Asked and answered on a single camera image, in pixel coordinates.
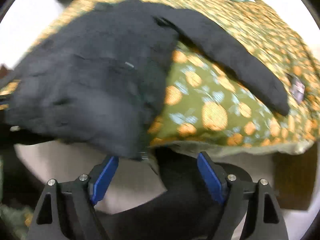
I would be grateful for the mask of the dark brown wooden furniture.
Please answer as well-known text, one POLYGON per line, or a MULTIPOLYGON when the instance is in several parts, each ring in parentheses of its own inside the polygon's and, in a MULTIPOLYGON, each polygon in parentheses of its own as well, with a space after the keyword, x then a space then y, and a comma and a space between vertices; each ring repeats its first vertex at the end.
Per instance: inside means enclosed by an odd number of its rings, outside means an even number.
POLYGON ((318 166, 318 144, 303 154, 276 153, 274 162, 274 190, 283 209, 306 211, 311 205, 318 166))

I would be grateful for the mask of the small purple packet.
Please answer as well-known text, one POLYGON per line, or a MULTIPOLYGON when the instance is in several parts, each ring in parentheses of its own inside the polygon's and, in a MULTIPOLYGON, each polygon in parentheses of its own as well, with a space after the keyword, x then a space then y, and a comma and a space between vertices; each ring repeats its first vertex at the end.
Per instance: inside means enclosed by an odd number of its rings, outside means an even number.
POLYGON ((287 74, 288 80, 290 82, 290 93, 298 104, 301 104, 304 100, 305 85, 296 76, 287 74))

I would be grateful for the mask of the black puffer jacket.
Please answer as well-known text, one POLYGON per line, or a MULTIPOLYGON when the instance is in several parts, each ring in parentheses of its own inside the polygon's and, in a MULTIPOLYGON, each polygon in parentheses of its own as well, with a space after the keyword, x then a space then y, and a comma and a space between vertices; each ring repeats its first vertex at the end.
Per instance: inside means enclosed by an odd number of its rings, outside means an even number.
POLYGON ((268 108, 286 116, 282 82, 202 13, 161 3, 99 3, 38 44, 1 79, 1 122, 28 132, 86 142, 138 159, 163 109, 172 53, 180 38, 221 64, 268 108))

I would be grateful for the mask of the green orange leaf bedspread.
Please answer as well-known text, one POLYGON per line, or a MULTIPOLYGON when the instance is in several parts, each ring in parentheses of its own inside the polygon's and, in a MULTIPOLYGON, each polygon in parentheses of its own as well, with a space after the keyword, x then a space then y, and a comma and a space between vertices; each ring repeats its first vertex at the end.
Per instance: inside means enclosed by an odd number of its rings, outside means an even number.
MULTIPOLYGON (((47 29, 63 25, 103 2, 76 0, 47 29)), ((281 80, 286 89, 297 81, 307 96, 289 96, 287 117, 270 111, 217 64, 179 44, 168 77, 165 106, 149 129, 151 146, 173 145, 182 152, 217 148, 230 155, 281 151, 301 154, 319 139, 319 63, 301 38, 263 2, 227 0, 143 0, 204 13, 239 40, 281 80)))

